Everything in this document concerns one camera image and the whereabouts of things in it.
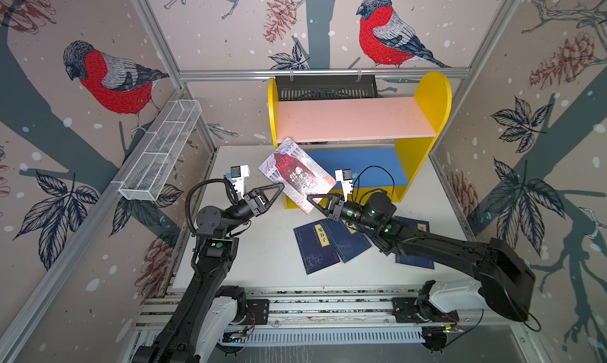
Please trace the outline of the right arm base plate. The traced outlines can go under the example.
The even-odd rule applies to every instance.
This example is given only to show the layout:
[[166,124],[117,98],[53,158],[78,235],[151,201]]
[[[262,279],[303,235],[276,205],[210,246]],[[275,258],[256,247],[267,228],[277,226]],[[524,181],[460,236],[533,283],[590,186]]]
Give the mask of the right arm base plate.
[[442,312],[429,301],[418,298],[392,298],[392,315],[397,323],[458,323],[456,311]]

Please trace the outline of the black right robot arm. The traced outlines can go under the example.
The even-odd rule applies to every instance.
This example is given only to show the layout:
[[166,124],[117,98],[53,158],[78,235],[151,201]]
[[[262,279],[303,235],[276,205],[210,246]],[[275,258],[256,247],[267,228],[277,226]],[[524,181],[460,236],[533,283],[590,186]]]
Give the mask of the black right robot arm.
[[459,241],[399,221],[396,206],[384,191],[361,205],[339,194],[308,195],[328,219],[343,220],[372,231],[371,241],[385,255],[413,255],[467,274],[480,282],[481,296],[500,316],[529,320],[535,275],[505,241]]

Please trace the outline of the red illustrated book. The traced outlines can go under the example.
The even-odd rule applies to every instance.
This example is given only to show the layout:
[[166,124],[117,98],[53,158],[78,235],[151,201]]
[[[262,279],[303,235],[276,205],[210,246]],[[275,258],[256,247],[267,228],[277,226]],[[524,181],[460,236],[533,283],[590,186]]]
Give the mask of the red illustrated book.
[[308,195],[328,194],[337,181],[291,138],[286,138],[259,166],[272,183],[284,184],[283,193],[305,214],[314,206]]

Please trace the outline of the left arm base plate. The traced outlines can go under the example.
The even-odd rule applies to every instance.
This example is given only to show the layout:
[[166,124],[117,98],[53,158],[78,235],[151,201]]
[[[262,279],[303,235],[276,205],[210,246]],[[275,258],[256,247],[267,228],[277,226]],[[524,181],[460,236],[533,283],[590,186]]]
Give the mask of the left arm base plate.
[[237,310],[236,318],[229,324],[230,326],[267,325],[270,313],[270,301],[267,299],[247,300],[244,311],[240,312],[240,305]]

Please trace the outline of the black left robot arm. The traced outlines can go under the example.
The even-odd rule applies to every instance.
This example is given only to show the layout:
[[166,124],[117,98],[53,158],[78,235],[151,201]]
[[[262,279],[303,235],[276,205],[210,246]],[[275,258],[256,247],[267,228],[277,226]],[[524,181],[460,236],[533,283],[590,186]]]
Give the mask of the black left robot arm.
[[204,206],[196,216],[188,214],[195,238],[193,277],[172,318],[151,346],[137,349],[134,362],[206,362],[227,326],[248,314],[244,289],[223,283],[237,256],[236,228],[265,214],[285,186],[266,185],[238,196],[229,179],[220,182],[231,205],[224,210]]

